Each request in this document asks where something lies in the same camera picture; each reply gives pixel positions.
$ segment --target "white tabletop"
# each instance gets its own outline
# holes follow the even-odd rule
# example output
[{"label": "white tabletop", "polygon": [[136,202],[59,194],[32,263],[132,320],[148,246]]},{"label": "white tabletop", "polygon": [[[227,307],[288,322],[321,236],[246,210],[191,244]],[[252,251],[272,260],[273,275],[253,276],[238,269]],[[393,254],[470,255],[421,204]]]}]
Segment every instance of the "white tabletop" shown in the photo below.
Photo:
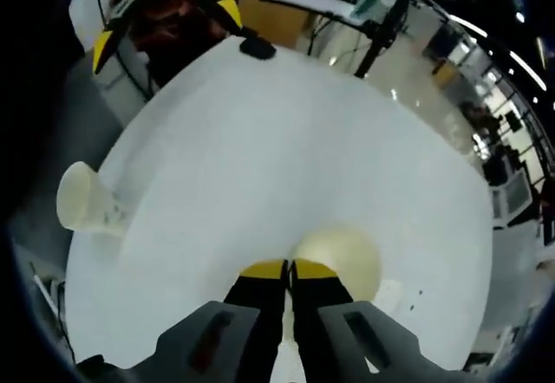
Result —
[{"label": "white tabletop", "polygon": [[342,0],[264,0],[267,2],[282,3],[290,6],[298,7],[299,9],[309,10],[312,12],[326,15],[331,13],[333,16],[338,16],[339,22],[345,23],[352,27],[359,27],[364,23],[364,20],[358,17],[351,17],[351,13],[355,8],[352,3],[344,2]]},{"label": "white tabletop", "polygon": [[131,367],[157,337],[260,259],[344,222],[402,283],[394,318],[442,367],[463,366],[486,304],[492,208],[477,172],[368,83],[231,37],[164,87],[122,134],[103,181],[137,208],[124,243],[76,233],[66,312],[78,360]]}]

